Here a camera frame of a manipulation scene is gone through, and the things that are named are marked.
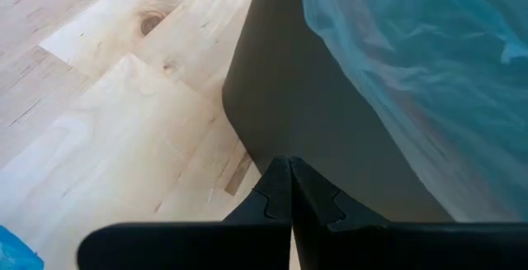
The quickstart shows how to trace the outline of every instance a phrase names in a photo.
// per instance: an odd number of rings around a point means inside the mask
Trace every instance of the blue plastic object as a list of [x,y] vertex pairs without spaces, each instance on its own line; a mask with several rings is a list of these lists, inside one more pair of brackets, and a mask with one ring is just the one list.
[[44,261],[0,225],[0,270],[41,270]]
[[528,220],[528,0],[304,0],[304,12],[456,220]]

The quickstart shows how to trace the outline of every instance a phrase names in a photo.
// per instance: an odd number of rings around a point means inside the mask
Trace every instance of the wood grain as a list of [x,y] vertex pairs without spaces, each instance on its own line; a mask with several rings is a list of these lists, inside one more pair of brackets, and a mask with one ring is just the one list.
[[0,67],[18,60],[95,1],[0,0]]
[[91,231],[221,220],[260,177],[220,102],[250,0],[0,0],[0,225],[49,269]]
[[185,0],[100,0],[40,45],[98,78]]
[[89,85],[86,77],[38,46],[0,69],[0,168]]

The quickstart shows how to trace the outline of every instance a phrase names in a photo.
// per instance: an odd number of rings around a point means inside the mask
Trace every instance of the translucent plastic bag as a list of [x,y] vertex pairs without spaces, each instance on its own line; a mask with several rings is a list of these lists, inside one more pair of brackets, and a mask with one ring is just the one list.
[[528,0],[304,0],[456,220],[528,220]]
[[44,261],[0,225],[0,270],[42,270]]

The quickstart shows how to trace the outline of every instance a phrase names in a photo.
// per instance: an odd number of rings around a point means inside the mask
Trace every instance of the black plastic part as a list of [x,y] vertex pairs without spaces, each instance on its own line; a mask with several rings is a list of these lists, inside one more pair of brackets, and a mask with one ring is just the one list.
[[302,0],[252,0],[223,99],[261,172],[299,156],[391,220],[452,221],[308,28]]
[[90,234],[87,269],[287,269],[295,232],[303,270],[525,269],[526,224],[397,223],[280,158],[223,222],[124,224]]
[[290,224],[124,224],[90,234],[86,269],[287,269]]
[[249,196],[224,222],[291,223],[290,161],[274,159]]
[[291,237],[289,160],[270,165],[222,222],[123,224],[90,234],[78,250],[87,269],[287,269]]

